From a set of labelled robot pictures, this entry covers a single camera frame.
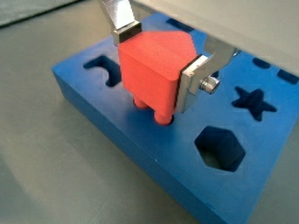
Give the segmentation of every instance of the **blue foam block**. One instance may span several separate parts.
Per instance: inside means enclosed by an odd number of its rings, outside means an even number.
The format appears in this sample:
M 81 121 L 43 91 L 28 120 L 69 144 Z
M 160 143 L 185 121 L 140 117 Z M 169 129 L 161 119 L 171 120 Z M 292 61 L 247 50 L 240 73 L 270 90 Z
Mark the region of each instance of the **blue foam block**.
M 153 14 L 144 20 L 144 29 L 180 29 L 168 19 Z M 188 33 L 204 53 L 205 35 L 192 29 Z M 155 123 L 151 109 L 136 109 L 121 82 L 108 85 L 108 76 L 116 81 L 119 71 L 112 38 L 52 69 L 65 98 L 201 223 L 247 222 L 299 114 L 298 85 L 276 77 L 278 67 L 263 69 L 252 59 L 239 54 L 219 71 L 216 93 L 200 93 L 189 110 L 175 114 L 165 127 Z M 264 101 L 275 106 L 276 112 L 263 112 L 262 122 L 247 109 L 232 107 L 239 98 L 235 86 L 248 92 L 260 89 Z M 204 145 L 217 151 L 227 170 L 204 162 L 197 149 Z

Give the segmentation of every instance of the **white panel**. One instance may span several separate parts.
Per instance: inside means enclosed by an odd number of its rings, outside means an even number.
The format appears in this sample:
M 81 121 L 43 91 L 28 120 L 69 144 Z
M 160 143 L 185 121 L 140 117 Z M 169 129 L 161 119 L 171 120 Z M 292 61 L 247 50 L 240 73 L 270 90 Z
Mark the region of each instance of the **white panel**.
M 299 1 L 137 0 L 299 75 Z

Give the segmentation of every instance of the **silver screw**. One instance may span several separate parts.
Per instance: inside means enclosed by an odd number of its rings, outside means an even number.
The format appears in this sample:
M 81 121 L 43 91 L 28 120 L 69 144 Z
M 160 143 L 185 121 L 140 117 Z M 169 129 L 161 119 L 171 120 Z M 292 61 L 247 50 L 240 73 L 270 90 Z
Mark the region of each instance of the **silver screw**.
M 204 90 L 211 95 L 215 93 L 219 85 L 220 81 L 211 76 L 208 76 L 200 81 L 200 89 Z

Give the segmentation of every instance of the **metal bracket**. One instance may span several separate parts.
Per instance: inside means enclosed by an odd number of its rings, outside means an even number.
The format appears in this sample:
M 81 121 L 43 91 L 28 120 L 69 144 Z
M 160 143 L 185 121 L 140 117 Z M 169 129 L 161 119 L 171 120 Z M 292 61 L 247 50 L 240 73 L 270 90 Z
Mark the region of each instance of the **metal bracket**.
M 211 75 L 229 63 L 232 57 L 239 52 L 236 47 L 209 36 L 204 43 L 204 50 L 207 53 L 212 53 L 212 55 L 208 58 L 204 55 L 199 55 L 181 70 L 175 105 L 175 110 L 181 113 L 191 106 L 197 89 L 213 94 L 220 81 Z
M 128 0 L 99 0 L 99 4 L 107 16 L 113 42 L 117 46 L 141 32 L 141 23 L 135 19 Z

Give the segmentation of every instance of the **red pentagon block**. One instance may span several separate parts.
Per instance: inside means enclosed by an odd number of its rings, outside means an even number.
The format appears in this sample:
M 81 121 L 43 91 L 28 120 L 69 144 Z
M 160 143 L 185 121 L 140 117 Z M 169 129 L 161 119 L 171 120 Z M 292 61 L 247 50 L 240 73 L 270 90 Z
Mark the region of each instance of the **red pentagon block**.
M 192 37 L 183 31 L 143 31 L 117 50 L 123 84 L 135 105 L 149 106 L 156 122 L 169 124 L 180 71 L 196 57 Z

